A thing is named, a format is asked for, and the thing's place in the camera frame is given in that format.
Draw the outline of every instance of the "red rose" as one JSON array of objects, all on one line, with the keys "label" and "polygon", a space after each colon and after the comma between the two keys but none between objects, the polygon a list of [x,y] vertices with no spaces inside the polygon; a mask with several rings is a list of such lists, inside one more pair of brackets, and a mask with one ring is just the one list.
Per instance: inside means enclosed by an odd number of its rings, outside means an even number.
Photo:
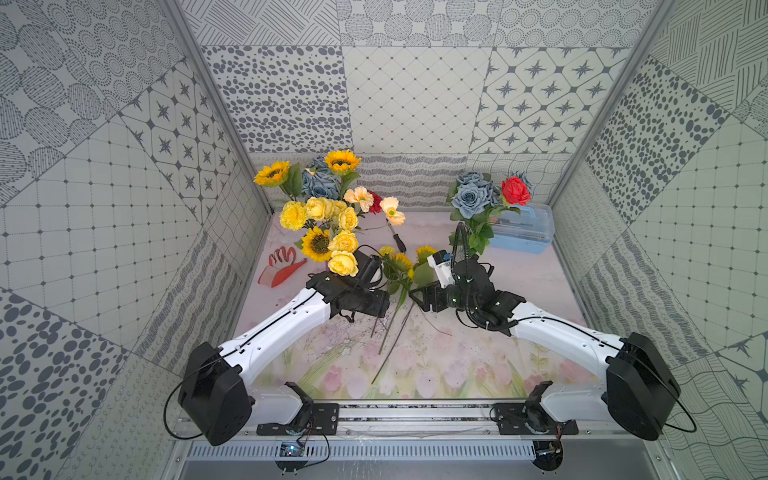
[{"label": "red rose", "polygon": [[377,214],[378,212],[382,211],[381,205],[379,205],[379,203],[382,201],[382,198],[370,190],[368,190],[368,192],[373,195],[373,205],[371,205],[371,208],[368,211],[372,214]]},{"label": "red rose", "polygon": [[502,194],[511,205],[525,205],[531,201],[528,187],[517,177],[509,177],[502,182]]}]

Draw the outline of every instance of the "table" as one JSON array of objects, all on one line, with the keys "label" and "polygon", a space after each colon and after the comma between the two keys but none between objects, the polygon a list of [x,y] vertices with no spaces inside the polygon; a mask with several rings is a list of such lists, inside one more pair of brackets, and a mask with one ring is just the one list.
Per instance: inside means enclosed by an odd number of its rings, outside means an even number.
[{"label": "table", "polygon": [[[384,223],[382,214],[368,215],[361,219],[360,226],[366,229]],[[425,244],[450,251],[448,236],[455,226],[446,212],[407,212],[406,223],[396,229],[413,260],[416,248]],[[269,265],[269,255],[275,249],[293,247],[301,236],[302,231],[283,229],[277,215],[272,219],[236,335],[290,301],[309,273],[325,270],[324,263],[307,260],[274,288],[257,282]],[[395,246],[386,227],[359,232],[357,236],[361,244],[377,249]],[[296,253],[298,261],[305,258],[298,249]],[[552,247],[540,254],[488,247],[481,261],[495,266],[491,281],[497,290],[517,293],[550,313],[586,324]],[[358,315],[355,323],[336,316],[285,350],[250,388],[292,381],[314,399],[492,399],[527,396],[546,379],[566,383],[595,380],[576,363],[539,345],[501,333],[469,329],[457,321],[452,309],[424,313],[415,306],[389,361],[372,384],[395,343],[410,303],[410,299],[406,300],[393,320],[381,355],[384,322],[374,327],[370,316]],[[393,310],[394,305],[390,306],[388,319]]]}]

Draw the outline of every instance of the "light blue box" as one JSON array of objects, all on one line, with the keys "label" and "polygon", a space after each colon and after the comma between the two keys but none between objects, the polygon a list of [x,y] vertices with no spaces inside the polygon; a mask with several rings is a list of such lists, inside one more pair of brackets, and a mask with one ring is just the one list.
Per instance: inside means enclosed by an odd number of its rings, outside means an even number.
[{"label": "light blue box", "polygon": [[491,247],[541,253],[554,238],[554,218],[549,205],[528,204],[517,214],[505,211],[499,218],[489,219],[493,229]]}]

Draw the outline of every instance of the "patterned wall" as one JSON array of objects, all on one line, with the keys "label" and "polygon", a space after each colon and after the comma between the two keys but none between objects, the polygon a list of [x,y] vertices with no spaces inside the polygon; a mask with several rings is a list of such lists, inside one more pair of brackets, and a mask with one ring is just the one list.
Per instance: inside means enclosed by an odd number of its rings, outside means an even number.
[{"label": "patterned wall", "polygon": [[765,2],[681,0],[554,206],[594,326],[649,336],[683,387],[687,478],[768,475],[766,32]]},{"label": "patterned wall", "polygon": [[267,213],[198,78],[154,1],[2,2],[0,477],[152,475],[230,327]]},{"label": "patterned wall", "polygon": [[352,148],[371,173],[409,165],[400,200],[435,207],[437,157],[525,173],[545,202],[656,0],[181,4],[255,167]]}]

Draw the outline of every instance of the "ventilation grille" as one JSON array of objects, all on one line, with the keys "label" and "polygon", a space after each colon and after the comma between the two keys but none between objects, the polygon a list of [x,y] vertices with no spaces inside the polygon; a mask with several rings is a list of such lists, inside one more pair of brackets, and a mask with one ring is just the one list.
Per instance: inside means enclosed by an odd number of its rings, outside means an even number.
[{"label": "ventilation grille", "polygon": [[[330,440],[329,460],[533,460],[528,440]],[[281,457],[280,440],[231,441],[212,447],[194,442],[187,460],[322,460],[328,455],[325,439],[312,439],[306,454]]]}]

